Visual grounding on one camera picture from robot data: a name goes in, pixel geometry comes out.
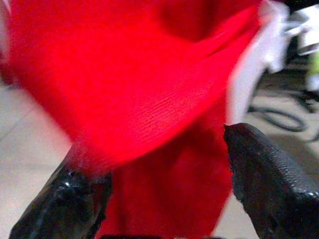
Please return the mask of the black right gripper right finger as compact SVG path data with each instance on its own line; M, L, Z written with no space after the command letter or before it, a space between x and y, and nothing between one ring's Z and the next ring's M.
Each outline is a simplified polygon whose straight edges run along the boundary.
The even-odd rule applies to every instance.
M261 239L317 239L319 184L248 123L224 125L233 193Z

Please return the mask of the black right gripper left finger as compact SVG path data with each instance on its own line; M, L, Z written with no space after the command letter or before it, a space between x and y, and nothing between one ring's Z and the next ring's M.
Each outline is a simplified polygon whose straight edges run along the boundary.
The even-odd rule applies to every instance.
M11 239L93 239L112 194L112 175L89 179L61 163L10 231Z

